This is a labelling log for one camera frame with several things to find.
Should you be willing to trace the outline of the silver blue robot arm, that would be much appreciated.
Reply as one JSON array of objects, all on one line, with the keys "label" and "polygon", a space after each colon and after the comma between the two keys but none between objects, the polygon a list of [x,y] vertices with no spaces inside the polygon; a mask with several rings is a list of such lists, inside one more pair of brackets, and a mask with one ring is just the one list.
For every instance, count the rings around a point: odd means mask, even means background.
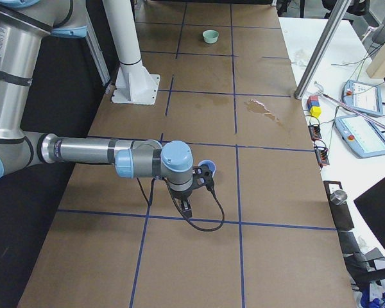
[{"label": "silver blue robot arm", "polygon": [[0,178],[39,163],[112,165],[124,178],[165,181],[178,211],[190,218],[189,196],[197,176],[186,143],[71,138],[21,130],[42,39],[80,39],[88,35],[88,27],[84,1],[0,1]]}]

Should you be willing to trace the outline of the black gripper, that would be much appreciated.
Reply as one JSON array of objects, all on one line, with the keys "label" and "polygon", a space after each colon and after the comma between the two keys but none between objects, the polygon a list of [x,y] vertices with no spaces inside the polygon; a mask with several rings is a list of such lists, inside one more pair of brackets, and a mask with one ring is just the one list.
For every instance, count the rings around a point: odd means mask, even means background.
[{"label": "black gripper", "polygon": [[185,218],[191,218],[192,208],[189,201],[189,197],[192,194],[192,189],[187,189],[184,191],[176,191],[172,188],[169,189],[170,195],[172,198],[176,200],[176,204],[179,209],[181,209],[182,215]]}]

